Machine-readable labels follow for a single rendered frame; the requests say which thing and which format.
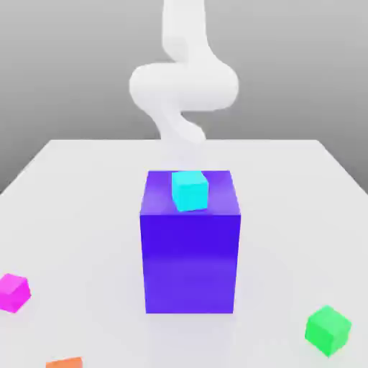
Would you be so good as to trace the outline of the small cyan cube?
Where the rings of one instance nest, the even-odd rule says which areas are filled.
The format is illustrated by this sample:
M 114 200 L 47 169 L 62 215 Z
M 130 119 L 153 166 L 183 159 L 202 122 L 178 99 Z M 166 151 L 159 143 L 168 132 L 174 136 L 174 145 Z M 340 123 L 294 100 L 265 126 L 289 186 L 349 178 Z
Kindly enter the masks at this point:
M 201 171 L 178 171 L 171 176 L 172 200 L 179 212 L 208 207 L 208 180 Z

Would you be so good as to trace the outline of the small magenta cube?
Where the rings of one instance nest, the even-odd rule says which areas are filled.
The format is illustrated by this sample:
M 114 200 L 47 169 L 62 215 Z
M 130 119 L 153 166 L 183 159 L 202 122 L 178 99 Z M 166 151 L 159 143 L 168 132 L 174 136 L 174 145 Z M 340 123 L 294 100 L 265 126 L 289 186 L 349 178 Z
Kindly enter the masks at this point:
M 27 278 L 7 273 L 0 279 L 0 310 L 16 313 L 30 298 Z

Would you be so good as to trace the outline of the small green cube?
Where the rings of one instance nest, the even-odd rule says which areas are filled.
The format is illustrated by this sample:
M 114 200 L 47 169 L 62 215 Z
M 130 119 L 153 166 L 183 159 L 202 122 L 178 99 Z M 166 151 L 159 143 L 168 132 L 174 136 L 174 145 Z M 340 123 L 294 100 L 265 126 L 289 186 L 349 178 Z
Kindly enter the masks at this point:
M 305 339 L 330 357 L 347 343 L 350 330 L 351 321 L 325 305 L 308 317 Z

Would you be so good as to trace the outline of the small orange cube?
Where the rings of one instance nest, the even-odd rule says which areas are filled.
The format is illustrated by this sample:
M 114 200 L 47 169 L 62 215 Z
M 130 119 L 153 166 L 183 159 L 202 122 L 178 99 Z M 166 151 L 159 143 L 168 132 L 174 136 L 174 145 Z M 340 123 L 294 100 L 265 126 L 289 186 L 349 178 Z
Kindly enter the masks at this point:
M 47 362 L 45 368 L 83 368 L 81 357 L 71 357 Z

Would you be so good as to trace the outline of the large purple box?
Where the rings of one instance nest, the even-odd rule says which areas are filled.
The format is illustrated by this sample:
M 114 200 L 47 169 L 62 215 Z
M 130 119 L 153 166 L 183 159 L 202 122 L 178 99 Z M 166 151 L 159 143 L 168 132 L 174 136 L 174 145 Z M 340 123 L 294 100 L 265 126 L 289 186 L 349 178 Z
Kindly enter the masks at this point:
M 241 211 L 228 170 L 204 175 L 208 207 L 179 212 L 172 173 L 147 173 L 139 214 L 147 313 L 234 310 Z

